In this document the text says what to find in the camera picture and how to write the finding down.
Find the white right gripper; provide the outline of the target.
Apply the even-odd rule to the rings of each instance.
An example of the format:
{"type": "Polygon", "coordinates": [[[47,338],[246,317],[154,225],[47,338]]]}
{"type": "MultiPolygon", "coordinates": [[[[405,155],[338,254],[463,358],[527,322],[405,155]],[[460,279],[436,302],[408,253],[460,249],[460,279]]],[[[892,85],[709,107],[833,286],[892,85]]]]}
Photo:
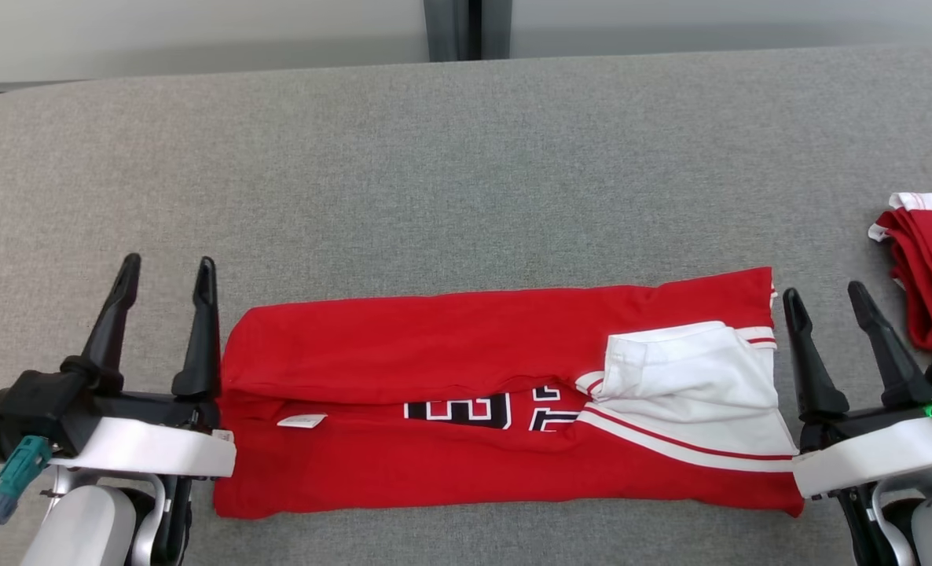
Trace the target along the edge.
{"type": "MultiPolygon", "coordinates": [[[[848,297],[857,324],[871,341],[883,391],[883,407],[909,408],[932,402],[932,387],[914,355],[883,315],[864,283],[850,281],[848,297]]],[[[783,293],[799,418],[818,422],[850,412],[822,361],[813,325],[796,288],[783,293]]],[[[804,498],[932,469],[932,417],[919,417],[798,456],[795,481],[804,498]]]]}

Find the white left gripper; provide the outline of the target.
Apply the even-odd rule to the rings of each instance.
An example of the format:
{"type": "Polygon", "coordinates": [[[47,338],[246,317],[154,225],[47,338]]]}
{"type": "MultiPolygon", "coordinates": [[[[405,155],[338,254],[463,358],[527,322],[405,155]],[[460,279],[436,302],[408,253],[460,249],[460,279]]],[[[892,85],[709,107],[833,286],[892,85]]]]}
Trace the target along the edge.
{"type": "Polygon", "coordinates": [[[137,298],[141,257],[125,255],[82,354],[61,362],[61,372],[80,376],[97,395],[102,419],[75,458],[52,458],[54,466],[99,472],[134,472],[197,479],[229,477],[237,449],[219,433],[215,401],[221,395],[221,337],[217,267],[204,255],[194,281],[194,315],[185,365],[176,373],[172,395],[118,395],[127,315],[137,298]]]}

